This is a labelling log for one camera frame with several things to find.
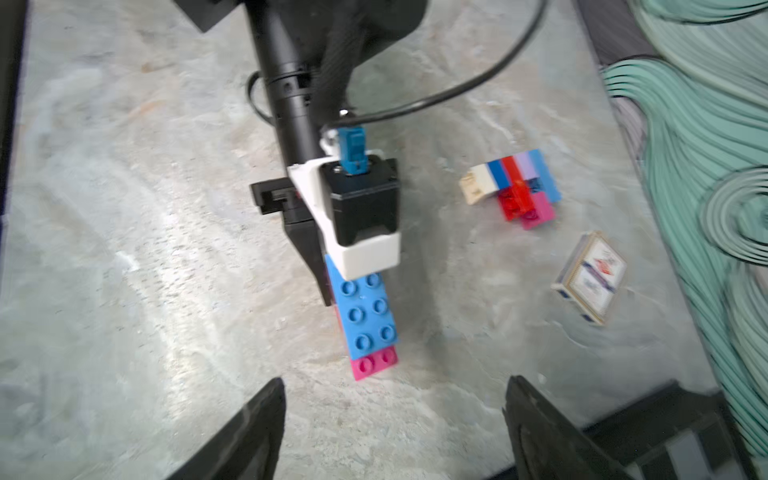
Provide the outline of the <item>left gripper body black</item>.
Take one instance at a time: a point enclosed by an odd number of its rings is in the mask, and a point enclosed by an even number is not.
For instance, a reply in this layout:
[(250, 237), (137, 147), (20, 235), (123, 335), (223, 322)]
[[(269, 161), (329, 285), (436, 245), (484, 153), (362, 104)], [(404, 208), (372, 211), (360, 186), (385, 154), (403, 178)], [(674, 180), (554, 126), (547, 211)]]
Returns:
[(286, 225), (313, 221), (298, 190), (287, 177), (252, 183), (250, 191), (262, 215), (280, 213)]

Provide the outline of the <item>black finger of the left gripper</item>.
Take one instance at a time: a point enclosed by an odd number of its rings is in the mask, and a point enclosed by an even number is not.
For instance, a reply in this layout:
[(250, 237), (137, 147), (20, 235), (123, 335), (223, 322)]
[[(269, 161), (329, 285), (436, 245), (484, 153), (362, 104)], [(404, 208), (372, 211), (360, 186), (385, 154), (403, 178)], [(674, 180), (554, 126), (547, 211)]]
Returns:
[(285, 231), (315, 278), (325, 306), (333, 304), (333, 295), (321, 248), (320, 231), (313, 220), (286, 223)]

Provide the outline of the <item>lilac lego brick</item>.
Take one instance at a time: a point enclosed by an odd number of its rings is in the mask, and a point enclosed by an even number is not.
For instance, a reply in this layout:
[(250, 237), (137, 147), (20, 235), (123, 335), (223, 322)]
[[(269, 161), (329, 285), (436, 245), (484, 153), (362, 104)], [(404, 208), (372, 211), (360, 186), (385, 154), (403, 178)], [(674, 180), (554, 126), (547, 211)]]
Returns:
[(532, 180), (539, 177), (534, 163), (531, 160), (530, 153), (528, 151), (517, 153), (514, 155), (514, 160), (521, 177), (525, 180)]

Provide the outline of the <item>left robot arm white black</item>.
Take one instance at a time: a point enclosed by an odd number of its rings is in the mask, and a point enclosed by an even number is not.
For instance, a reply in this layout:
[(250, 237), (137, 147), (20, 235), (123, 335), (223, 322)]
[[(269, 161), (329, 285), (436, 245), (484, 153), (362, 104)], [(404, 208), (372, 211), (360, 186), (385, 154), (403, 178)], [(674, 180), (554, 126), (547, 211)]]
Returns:
[[(321, 130), (348, 105), (354, 69), (401, 40), (420, 24), (424, 1), (246, 1), (258, 71), (270, 111), (260, 116), (276, 131), (282, 163), (290, 168), (323, 157)], [(399, 226), (397, 162), (364, 153), (350, 141), (347, 157), (320, 167), (319, 200), (330, 227), (313, 219), (309, 202), (288, 177), (250, 189), (261, 214), (280, 213), (286, 235), (312, 272), (325, 305), (334, 300), (322, 241), (331, 234), (343, 247)]]

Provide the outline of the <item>playing card box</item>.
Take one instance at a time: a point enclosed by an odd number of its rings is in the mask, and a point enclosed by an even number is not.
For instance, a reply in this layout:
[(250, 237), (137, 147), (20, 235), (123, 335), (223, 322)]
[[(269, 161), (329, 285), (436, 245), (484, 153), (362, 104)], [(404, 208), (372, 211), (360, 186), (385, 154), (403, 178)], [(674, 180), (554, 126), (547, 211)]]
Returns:
[(585, 233), (551, 285), (590, 324), (605, 324), (623, 284), (627, 261), (600, 231)]

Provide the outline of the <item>small blue lego brick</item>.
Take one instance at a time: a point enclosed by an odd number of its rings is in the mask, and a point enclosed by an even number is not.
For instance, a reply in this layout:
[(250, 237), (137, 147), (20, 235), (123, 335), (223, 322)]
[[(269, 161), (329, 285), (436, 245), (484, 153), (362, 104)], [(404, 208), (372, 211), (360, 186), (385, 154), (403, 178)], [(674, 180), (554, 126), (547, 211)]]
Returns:
[(486, 165), (498, 191), (503, 191), (510, 187), (509, 176), (501, 159), (492, 160), (487, 162)]

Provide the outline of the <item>pink lego brick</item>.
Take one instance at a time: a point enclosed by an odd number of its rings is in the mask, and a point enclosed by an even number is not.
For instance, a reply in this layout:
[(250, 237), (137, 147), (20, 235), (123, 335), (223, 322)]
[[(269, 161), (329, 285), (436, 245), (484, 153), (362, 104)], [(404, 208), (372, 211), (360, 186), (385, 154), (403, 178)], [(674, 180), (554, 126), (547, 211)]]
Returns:
[(367, 356), (350, 361), (352, 374), (356, 381), (364, 380), (395, 366), (397, 363), (398, 355), (395, 346), (385, 347)]
[(556, 218), (555, 210), (545, 192), (533, 193), (531, 198), (534, 209), (521, 217), (521, 224), (524, 230), (531, 230)]

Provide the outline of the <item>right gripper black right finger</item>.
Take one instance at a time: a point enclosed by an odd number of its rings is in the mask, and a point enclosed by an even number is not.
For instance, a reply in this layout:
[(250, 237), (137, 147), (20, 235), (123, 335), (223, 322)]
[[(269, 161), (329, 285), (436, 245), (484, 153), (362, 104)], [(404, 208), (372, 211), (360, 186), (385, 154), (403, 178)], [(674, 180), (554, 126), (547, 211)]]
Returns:
[(503, 413), (520, 479), (629, 477), (524, 377), (509, 379)]

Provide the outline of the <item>black grey chessboard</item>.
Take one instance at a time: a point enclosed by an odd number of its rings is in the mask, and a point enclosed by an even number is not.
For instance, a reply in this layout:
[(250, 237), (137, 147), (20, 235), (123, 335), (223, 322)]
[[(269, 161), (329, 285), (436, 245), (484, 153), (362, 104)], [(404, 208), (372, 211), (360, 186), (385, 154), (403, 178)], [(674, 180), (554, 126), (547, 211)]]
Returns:
[[(587, 427), (576, 427), (624, 467), (627, 479), (758, 476), (721, 393), (694, 393), (671, 381)], [(495, 476), (520, 479), (515, 463)]]

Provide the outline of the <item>white lego brick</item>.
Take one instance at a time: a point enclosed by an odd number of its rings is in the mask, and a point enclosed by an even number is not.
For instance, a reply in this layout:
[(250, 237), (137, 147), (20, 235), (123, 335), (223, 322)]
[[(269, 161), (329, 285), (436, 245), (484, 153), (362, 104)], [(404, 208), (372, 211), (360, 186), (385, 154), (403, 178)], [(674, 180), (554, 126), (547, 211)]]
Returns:
[(470, 168), (459, 180), (459, 187), (468, 205), (475, 205), (499, 191), (499, 187), (487, 163)]

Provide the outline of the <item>light blue lego brick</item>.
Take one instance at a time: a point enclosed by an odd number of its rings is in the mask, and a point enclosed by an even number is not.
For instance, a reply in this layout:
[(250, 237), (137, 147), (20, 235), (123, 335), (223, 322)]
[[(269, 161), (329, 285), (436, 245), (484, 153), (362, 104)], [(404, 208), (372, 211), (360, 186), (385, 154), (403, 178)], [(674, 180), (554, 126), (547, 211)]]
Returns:
[(546, 194), (548, 201), (551, 204), (560, 202), (562, 195), (555, 184), (554, 177), (544, 161), (541, 151), (538, 149), (530, 150), (528, 154), (530, 161), (537, 172), (541, 190)]
[(325, 261), (350, 358), (358, 360), (394, 345), (398, 333), (381, 275), (345, 280), (329, 255)]

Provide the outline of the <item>red lego brick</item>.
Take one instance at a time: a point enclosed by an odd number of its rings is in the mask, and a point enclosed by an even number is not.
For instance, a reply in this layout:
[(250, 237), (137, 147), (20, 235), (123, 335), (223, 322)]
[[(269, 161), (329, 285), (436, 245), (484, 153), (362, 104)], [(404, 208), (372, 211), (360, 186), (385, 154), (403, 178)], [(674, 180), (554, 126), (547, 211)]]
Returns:
[(498, 202), (507, 221), (521, 218), (534, 209), (531, 192), (521, 177), (513, 156), (501, 158), (509, 176), (510, 187), (498, 191)]

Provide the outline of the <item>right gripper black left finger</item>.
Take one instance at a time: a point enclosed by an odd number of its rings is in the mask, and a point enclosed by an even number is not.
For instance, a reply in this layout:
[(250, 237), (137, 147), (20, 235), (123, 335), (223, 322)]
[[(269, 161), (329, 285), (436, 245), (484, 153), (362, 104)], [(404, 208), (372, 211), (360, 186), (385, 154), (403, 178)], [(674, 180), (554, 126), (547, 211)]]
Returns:
[(172, 479), (272, 479), (285, 429), (281, 378), (271, 379)]

